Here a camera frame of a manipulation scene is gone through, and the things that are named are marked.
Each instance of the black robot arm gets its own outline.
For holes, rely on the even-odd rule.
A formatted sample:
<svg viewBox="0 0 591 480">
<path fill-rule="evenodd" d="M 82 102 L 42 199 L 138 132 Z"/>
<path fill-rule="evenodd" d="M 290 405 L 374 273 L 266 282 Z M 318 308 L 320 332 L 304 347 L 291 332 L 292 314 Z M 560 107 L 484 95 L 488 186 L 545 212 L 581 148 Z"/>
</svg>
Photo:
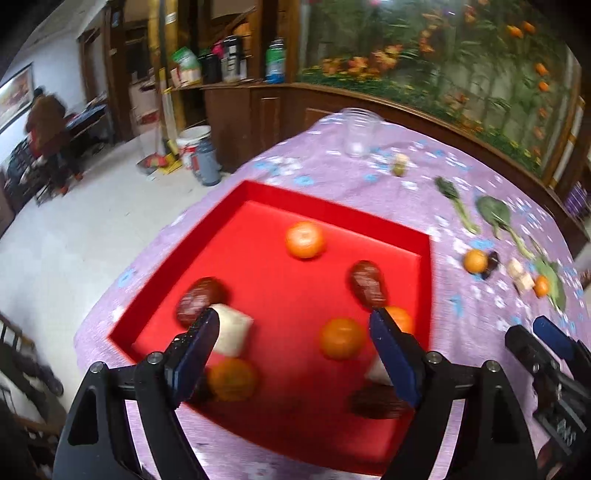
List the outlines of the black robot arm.
<svg viewBox="0 0 591 480">
<path fill-rule="evenodd" d="M 578 478 L 572 472 L 579 471 L 578 466 L 589 458 L 585 423 L 589 396 L 577 378 L 572 380 L 560 373 L 551 355 L 525 329 L 509 329 L 506 346 L 533 374 L 540 400 L 534 416 L 556 443 L 552 465 L 545 466 L 542 477 L 519 403 L 498 362 L 488 360 L 479 368 L 468 367 L 450 363 L 438 352 L 425 352 L 412 335 L 400 331 L 384 309 L 371 314 L 369 325 L 397 396 L 415 409 L 404 441 L 382 480 L 429 478 L 452 403 L 458 399 L 466 401 L 447 479 L 533 480 L 545 478 L 545 472 L 559 462 L 565 467 L 556 479 Z M 165 352 L 153 352 L 132 367 L 109 369 L 102 362 L 93 364 L 67 418 L 54 478 L 140 478 L 125 410 L 125 400 L 135 400 L 160 477 L 207 480 L 174 410 L 191 398 L 202 380 L 218 333 L 217 313 L 206 309 Z M 569 368 L 589 380 L 591 368 L 585 367 L 591 365 L 589 351 L 568 340 L 560 345 L 566 361 L 573 364 L 569 363 Z M 571 355 L 566 347 L 577 351 Z M 557 411 L 567 415 L 553 416 Z M 578 428 L 574 438 L 572 421 Z M 568 452 L 562 448 L 561 439 L 564 445 L 570 443 Z"/>
</svg>

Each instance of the gray container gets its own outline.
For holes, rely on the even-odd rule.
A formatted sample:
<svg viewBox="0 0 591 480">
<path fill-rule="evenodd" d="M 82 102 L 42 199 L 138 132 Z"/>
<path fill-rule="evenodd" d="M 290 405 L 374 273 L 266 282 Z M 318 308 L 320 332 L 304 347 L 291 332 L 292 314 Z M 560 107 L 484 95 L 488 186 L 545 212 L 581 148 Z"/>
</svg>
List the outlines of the gray container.
<svg viewBox="0 0 591 480">
<path fill-rule="evenodd" d="M 209 137 L 199 142 L 199 146 L 193 154 L 193 174 L 206 187 L 213 187 L 222 179 L 220 165 L 216 160 L 216 150 Z"/>
</svg>

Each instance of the purple tablecloth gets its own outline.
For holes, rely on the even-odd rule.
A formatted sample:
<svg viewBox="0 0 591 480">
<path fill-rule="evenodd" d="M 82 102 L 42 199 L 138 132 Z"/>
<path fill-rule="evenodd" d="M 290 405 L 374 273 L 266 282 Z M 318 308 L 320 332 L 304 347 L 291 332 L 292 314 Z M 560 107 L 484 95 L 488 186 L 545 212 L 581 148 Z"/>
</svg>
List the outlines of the purple tablecloth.
<svg viewBox="0 0 591 480">
<path fill-rule="evenodd" d="M 505 350 L 504 333 L 517 323 L 531 329 L 532 321 L 544 314 L 564 332 L 591 344 L 583 290 L 558 227 L 526 194 L 459 150 L 383 122 L 376 134 L 374 153 L 358 160 L 342 153 L 344 132 L 339 114 L 322 119 L 307 132 L 245 164 L 164 228 L 107 290 L 76 333 L 74 344 L 80 369 L 86 371 L 97 360 L 110 367 L 127 364 L 106 340 L 113 324 L 183 236 L 238 183 L 251 179 L 342 203 L 428 233 L 434 262 L 431 348 L 465 365 L 480 366 L 487 359 L 498 360 L 521 403 L 538 450 L 545 435 L 531 419 L 535 406 L 531 378 Z M 392 176 L 386 165 L 388 158 L 398 152 L 410 157 L 408 173 L 403 178 Z M 450 201 L 435 189 L 433 179 L 439 175 L 454 181 L 472 218 L 481 225 L 481 235 L 464 229 Z M 554 311 L 547 299 L 537 299 L 532 291 L 519 298 L 503 266 L 487 282 L 463 270 L 461 259 L 469 248 L 494 248 L 503 262 L 515 257 L 533 269 L 520 257 L 507 233 L 502 240 L 495 239 L 490 226 L 479 217 L 474 200 L 483 194 L 507 202 L 516 232 L 525 238 L 531 234 L 547 250 L 549 258 L 560 263 L 567 296 L 564 314 Z M 447 471 L 461 412 L 462 405 L 455 405 L 432 478 L 443 478 Z M 188 407 L 182 406 L 177 413 L 212 480 L 363 477 L 277 455 L 221 429 Z M 142 464 L 156 472 L 135 404 L 129 406 L 129 420 Z"/>
</svg>

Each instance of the framed picture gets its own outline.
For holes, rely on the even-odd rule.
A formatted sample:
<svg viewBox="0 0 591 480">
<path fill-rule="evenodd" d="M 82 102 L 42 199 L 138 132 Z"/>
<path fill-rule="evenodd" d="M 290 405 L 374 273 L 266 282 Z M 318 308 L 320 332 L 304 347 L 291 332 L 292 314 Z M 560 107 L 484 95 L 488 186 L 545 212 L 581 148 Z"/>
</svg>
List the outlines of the framed picture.
<svg viewBox="0 0 591 480">
<path fill-rule="evenodd" d="M 0 133 L 31 107 L 34 88 L 32 63 L 0 87 Z"/>
</svg>

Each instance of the brown jacket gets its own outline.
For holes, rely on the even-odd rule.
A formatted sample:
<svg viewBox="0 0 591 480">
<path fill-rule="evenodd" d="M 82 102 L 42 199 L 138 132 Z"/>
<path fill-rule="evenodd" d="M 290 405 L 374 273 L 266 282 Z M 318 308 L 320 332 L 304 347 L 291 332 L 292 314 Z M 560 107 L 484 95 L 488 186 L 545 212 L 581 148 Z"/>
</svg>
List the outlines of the brown jacket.
<svg viewBox="0 0 591 480">
<path fill-rule="evenodd" d="M 57 154 L 70 141 L 65 107 L 53 95 L 41 95 L 27 118 L 27 132 L 35 131 L 37 149 L 44 157 Z"/>
</svg>

